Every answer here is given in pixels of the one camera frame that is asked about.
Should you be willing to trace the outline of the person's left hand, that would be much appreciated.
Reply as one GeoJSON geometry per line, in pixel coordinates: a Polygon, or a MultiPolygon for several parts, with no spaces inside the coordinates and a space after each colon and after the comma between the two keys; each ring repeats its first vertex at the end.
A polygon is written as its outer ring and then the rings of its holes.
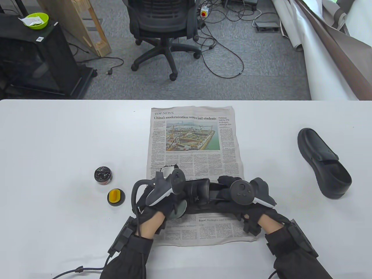
{"type": "Polygon", "coordinates": [[[166,217],[169,216],[173,211],[177,211],[178,205],[186,197],[186,193],[183,191],[178,195],[170,194],[154,206],[146,206],[146,197],[152,190],[153,186],[148,185],[136,203],[136,206],[140,212],[140,226],[139,231],[136,232],[136,235],[141,235],[142,238],[147,239],[154,238],[154,234],[163,225],[166,217]]]}

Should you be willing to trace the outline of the person's right hand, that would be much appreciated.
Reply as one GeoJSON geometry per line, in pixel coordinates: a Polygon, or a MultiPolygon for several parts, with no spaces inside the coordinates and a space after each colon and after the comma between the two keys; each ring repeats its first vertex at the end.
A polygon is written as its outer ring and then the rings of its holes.
{"type": "Polygon", "coordinates": [[[249,205],[241,205],[236,202],[234,196],[240,193],[241,196],[247,194],[251,200],[258,198],[267,204],[276,205],[275,200],[269,195],[268,184],[262,178],[254,178],[249,182],[251,187],[245,187],[244,190],[240,189],[240,185],[246,186],[244,183],[247,183],[247,181],[239,177],[224,175],[220,176],[217,180],[227,188],[219,191],[217,196],[222,201],[217,202],[215,210],[222,214],[233,214],[238,221],[243,219],[245,224],[243,230],[246,233],[257,236],[261,232],[264,226],[259,224],[259,219],[263,215],[267,215],[281,225],[290,224],[289,219],[279,214],[274,208],[267,207],[258,202],[251,202],[249,205]]]}

